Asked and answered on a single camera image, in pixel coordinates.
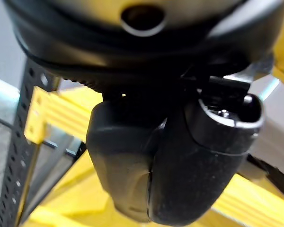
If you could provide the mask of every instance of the black plastic housing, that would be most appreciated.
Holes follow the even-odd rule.
[[[188,68],[211,67],[217,60],[245,67],[271,52],[284,20],[284,0],[263,1],[261,7],[247,0],[190,27],[135,37],[81,23],[44,0],[4,2],[30,58],[92,88],[173,82]]]
[[[218,116],[201,100],[167,119],[152,163],[151,220],[185,226],[210,209],[245,160],[264,123],[261,101],[247,97],[240,116],[246,122]]]

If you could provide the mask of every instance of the metal shelving post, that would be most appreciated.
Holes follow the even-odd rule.
[[[34,86],[54,91],[58,85],[58,78],[47,75],[42,67],[27,60],[1,189],[0,227],[18,226],[38,157],[40,145],[28,142],[24,136]]]

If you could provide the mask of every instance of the gray wall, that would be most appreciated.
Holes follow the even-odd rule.
[[[0,79],[19,88],[25,57],[13,35],[2,2],[0,0]]]

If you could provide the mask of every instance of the black rubber cover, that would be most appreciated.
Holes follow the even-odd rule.
[[[147,185],[162,131],[149,114],[134,105],[104,101],[92,111],[86,138],[104,190],[119,211],[140,222],[149,221]]]
[[[110,85],[178,79],[200,62],[250,64],[271,52],[284,20],[284,0],[261,7],[247,0],[197,25],[141,38],[83,24],[44,0],[4,2],[30,58],[54,75]]]
[[[250,122],[215,115],[190,103],[167,120],[152,165],[148,215],[156,223],[185,226],[200,218],[223,192],[263,124],[254,97]]]

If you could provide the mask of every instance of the black cable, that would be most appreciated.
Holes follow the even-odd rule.
[[[2,124],[2,125],[4,125],[4,126],[6,126],[6,127],[8,127],[8,128],[10,128],[10,129],[12,129],[12,128],[13,128],[13,125],[12,125],[12,124],[10,124],[10,123],[8,123],[8,122],[4,121],[4,120],[3,120],[3,119],[1,119],[1,118],[0,118],[0,124]]]
[[[12,129],[14,127],[12,124],[6,122],[5,120],[3,120],[1,118],[0,118],[0,124],[4,125],[5,127],[9,128],[9,129]],[[48,140],[44,140],[42,142],[42,144],[44,144],[47,147],[53,148],[53,149],[57,148],[57,144],[55,144],[54,142],[48,141]],[[75,157],[75,155],[72,152],[69,152],[67,149],[65,151],[65,154],[67,154],[71,157]]]

